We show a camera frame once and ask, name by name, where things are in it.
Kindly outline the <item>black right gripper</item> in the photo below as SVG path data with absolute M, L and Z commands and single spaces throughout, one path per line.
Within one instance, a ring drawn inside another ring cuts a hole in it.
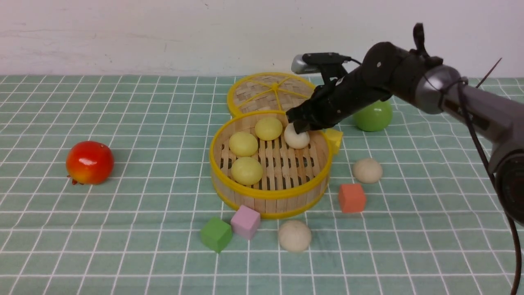
M 347 117 L 392 94 L 378 86 L 369 86 L 355 75 L 346 75 L 317 86 L 310 99 L 286 111 L 296 133 L 331 128 Z

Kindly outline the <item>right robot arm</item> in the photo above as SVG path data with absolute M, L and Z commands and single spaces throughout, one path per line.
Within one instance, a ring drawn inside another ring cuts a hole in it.
M 299 106 L 286 111 L 297 133 L 327 129 L 378 101 L 398 97 L 427 114 L 447 113 L 464 123 L 473 139 L 480 134 L 492 144 L 487 172 L 505 213 L 523 224 L 523 104 L 470 86 L 442 58 L 425 48 L 423 24 L 413 28 L 415 48 L 390 42 L 373 45 L 351 72 L 351 57 L 334 52 L 297 55 L 295 74 L 320 73 L 324 81 Z

